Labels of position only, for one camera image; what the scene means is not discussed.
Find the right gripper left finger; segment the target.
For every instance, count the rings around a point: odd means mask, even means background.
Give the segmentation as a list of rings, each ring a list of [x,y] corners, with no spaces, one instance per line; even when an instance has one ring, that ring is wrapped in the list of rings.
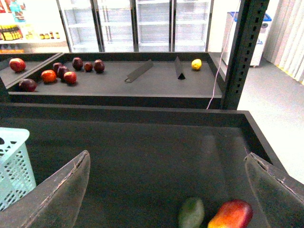
[[[26,196],[0,213],[2,228],[72,228],[82,205],[90,173],[83,151]]]

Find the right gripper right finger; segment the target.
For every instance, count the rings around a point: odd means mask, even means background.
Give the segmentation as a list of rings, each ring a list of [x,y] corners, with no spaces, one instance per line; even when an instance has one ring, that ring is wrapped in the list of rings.
[[[304,226],[304,185],[254,153],[245,158],[251,191],[268,228]]]

